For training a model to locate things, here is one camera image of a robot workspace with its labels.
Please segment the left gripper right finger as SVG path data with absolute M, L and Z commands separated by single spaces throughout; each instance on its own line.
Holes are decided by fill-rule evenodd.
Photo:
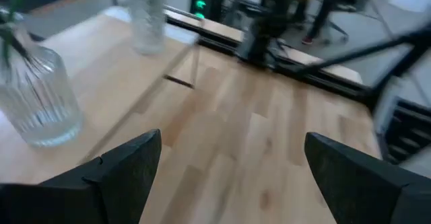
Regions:
M 304 152 L 337 224 L 431 224 L 431 179 L 318 133 Z

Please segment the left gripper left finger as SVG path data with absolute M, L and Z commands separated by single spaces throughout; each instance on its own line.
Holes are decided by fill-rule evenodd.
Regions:
M 58 224 L 138 224 L 161 156 L 158 129 L 41 182 Z

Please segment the ribbed clear glass vase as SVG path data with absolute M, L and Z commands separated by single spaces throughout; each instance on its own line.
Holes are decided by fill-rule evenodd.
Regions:
M 40 71 L 21 67 L 12 82 L 0 79 L 0 110 L 25 142 L 54 147 L 78 136 L 83 113 L 61 56 L 34 43 Z

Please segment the diamond-pattern clear glass vase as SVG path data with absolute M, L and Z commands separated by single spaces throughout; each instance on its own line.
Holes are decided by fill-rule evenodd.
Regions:
M 166 0 L 158 0 L 153 6 L 147 0 L 129 0 L 134 48 L 141 54 L 156 54 L 164 48 Z

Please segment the wooden shelf with black legs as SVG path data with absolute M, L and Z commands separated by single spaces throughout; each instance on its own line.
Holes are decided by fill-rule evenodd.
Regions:
M 0 113 L 0 175 L 13 167 L 22 172 L 58 159 L 68 165 L 89 160 L 114 127 L 188 55 L 197 39 L 197 33 L 168 24 L 164 51 L 139 54 L 132 47 L 126 9 L 113 7 L 42 41 L 64 60 L 84 111 L 84 128 L 65 146 L 31 147 Z

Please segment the black slotted bracket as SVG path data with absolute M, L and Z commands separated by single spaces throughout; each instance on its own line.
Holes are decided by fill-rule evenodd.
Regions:
M 431 145 L 431 108 L 400 98 L 382 138 L 384 160 L 394 165 Z

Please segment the black table edge rail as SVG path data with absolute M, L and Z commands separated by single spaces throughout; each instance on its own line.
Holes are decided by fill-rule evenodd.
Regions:
M 200 46 L 207 47 L 228 56 L 235 55 L 236 48 L 239 44 L 240 43 L 238 41 L 225 38 L 211 39 L 203 37 L 199 40 Z M 360 102 L 361 104 L 365 102 L 364 93 L 368 89 L 366 86 L 348 81 L 347 79 L 343 79 L 340 76 L 336 76 L 325 71 L 317 71 L 299 76 L 297 72 L 294 71 L 294 69 L 299 66 L 300 63 L 297 63 L 292 59 L 278 56 L 274 52 L 268 52 L 264 62 L 261 63 L 260 68 L 272 69 L 273 72 L 280 75 L 329 91 L 344 98 Z

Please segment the black rig frame post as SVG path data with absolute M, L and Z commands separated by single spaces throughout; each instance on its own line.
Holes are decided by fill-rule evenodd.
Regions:
M 383 49 L 405 43 L 413 46 L 411 50 L 379 76 L 364 95 L 364 105 L 369 109 L 371 114 L 375 114 L 378 103 L 381 100 L 390 80 L 395 77 L 400 78 L 404 76 L 431 48 L 431 40 L 399 37 L 390 42 L 386 42 Z

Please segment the black diagonal frame brace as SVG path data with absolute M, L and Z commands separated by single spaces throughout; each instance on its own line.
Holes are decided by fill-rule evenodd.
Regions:
M 340 57 L 330 59 L 328 61 L 323 61 L 320 63 L 311 63 L 305 67 L 299 68 L 296 70 L 297 74 L 305 75 L 308 73 L 312 73 L 314 71 L 318 71 L 320 69 L 324 69 L 326 67 L 330 67 L 333 65 L 339 65 L 342 63 L 346 63 L 348 61 L 358 59 L 361 57 L 365 57 L 376 52 L 380 52 L 386 50 L 388 48 L 393 48 L 400 44 L 411 44 L 414 46 L 425 46 L 426 48 L 431 46 L 431 26 L 423 27 L 419 30 L 415 30 L 413 32 L 409 32 L 406 34 L 402 34 L 392 40 L 378 42 L 375 45 L 349 52 L 345 55 L 341 55 Z

